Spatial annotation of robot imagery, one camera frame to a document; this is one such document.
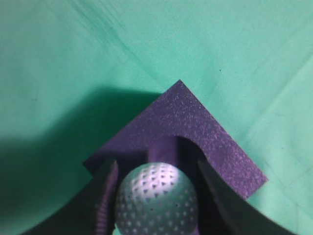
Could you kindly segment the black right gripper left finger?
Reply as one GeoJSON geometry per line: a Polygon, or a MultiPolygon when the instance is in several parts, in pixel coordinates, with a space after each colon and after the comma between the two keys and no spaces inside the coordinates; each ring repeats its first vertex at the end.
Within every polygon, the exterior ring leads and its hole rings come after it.
{"type": "Polygon", "coordinates": [[[107,160],[92,180],[65,206],[25,235],[111,235],[118,166],[107,160]]]}

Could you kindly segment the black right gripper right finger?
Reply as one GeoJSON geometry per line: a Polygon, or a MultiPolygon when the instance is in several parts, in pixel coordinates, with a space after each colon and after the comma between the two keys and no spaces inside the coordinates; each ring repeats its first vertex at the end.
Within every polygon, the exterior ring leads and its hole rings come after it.
{"type": "Polygon", "coordinates": [[[198,160],[204,177],[223,218],[234,235],[291,235],[292,232],[261,214],[236,193],[206,160],[198,160]]]}

